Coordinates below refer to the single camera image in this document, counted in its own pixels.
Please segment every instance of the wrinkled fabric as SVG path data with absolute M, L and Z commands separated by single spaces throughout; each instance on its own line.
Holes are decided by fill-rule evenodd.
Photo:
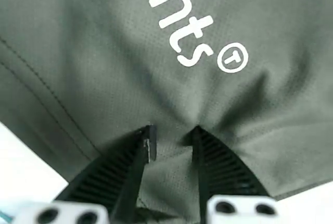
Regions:
M 145 223 L 198 223 L 198 182 L 185 135 L 201 125 L 282 199 L 333 178 L 333 0 L 0 0 L 0 121 L 66 180 L 124 134 L 158 127 L 138 207 Z M 203 37 L 169 44 L 188 18 Z M 225 73 L 229 43 L 249 54 Z

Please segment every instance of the black ribbed pad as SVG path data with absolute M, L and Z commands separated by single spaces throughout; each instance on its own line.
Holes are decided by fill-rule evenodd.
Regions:
M 144 166 L 156 158 L 156 129 L 146 126 L 79 174 L 58 201 L 100 204 L 111 220 L 131 223 Z
M 191 138 L 199 172 L 201 223 L 206 223 L 207 201 L 214 195 L 268 196 L 252 171 L 221 140 L 199 126 Z

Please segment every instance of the registered trademark symbol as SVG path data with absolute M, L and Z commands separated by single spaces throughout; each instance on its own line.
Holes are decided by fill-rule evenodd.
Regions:
M 237 48 L 237 49 L 233 51 L 233 54 L 231 57 L 225 58 L 223 60 L 225 53 L 231 48 Z M 248 64 L 248 61 L 249 61 L 249 53 L 247 52 L 246 48 L 240 43 L 228 44 L 220 51 L 219 55 L 217 56 L 217 65 L 223 72 L 226 72 L 226 73 L 240 72 Z M 238 66 L 237 68 L 234 68 L 234 69 L 226 67 L 226 65 L 233 63 L 233 62 L 241 63 L 241 64 L 240 64 L 240 66 Z

